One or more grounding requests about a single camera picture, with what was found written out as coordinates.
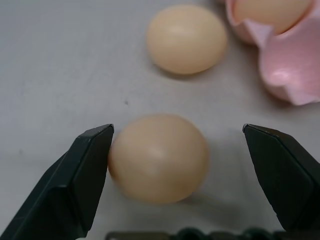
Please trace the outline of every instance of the broken eggshell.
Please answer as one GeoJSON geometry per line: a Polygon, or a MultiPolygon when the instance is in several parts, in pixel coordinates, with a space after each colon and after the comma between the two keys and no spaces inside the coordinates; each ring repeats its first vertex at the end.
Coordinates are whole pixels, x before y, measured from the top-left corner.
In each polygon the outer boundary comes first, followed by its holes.
{"type": "Polygon", "coordinates": [[[308,15],[282,34],[251,19],[236,22],[225,0],[230,24],[246,43],[258,46],[259,70],[266,89],[293,105],[320,102],[320,0],[308,15]]]}

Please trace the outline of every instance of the beige egg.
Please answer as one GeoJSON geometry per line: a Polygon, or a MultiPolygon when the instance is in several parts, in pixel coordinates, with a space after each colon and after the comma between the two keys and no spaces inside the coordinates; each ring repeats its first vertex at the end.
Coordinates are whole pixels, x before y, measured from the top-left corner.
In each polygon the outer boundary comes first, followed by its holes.
{"type": "Polygon", "coordinates": [[[252,19],[272,25],[277,34],[293,27],[312,7],[313,0],[237,0],[234,19],[252,19]]]}
{"type": "Polygon", "coordinates": [[[130,198],[168,204],[187,198],[206,176],[209,148],[189,121],[169,114],[129,124],[112,144],[108,167],[130,198]]]}
{"type": "Polygon", "coordinates": [[[195,74],[217,64],[226,52],[224,24],[195,5],[169,7],[147,31],[147,49],[156,65],[174,74],[195,74]]]}

